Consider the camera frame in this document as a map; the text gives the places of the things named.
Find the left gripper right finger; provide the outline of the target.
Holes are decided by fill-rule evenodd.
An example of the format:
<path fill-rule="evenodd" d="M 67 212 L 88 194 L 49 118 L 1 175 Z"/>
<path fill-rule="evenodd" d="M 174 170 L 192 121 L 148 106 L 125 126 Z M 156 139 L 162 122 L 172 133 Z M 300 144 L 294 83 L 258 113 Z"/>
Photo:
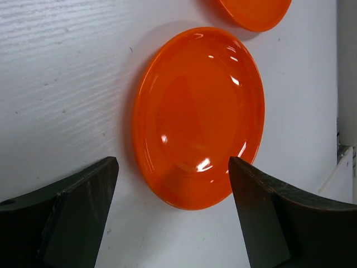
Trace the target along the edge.
<path fill-rule="evenodd" d="M 356 205 L 306 192 L 239 157 L 228 169 L 251 267 L 356 266 Z"/>

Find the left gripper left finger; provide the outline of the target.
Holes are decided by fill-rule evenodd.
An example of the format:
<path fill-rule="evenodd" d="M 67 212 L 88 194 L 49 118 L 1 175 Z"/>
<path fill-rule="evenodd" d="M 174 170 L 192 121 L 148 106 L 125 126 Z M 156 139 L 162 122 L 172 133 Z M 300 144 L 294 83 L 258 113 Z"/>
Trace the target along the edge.
<path fill-rule="evenodd" d="M 106 157 L 1 202 L 1 267 L 94 267 L 119 173 Z"/>

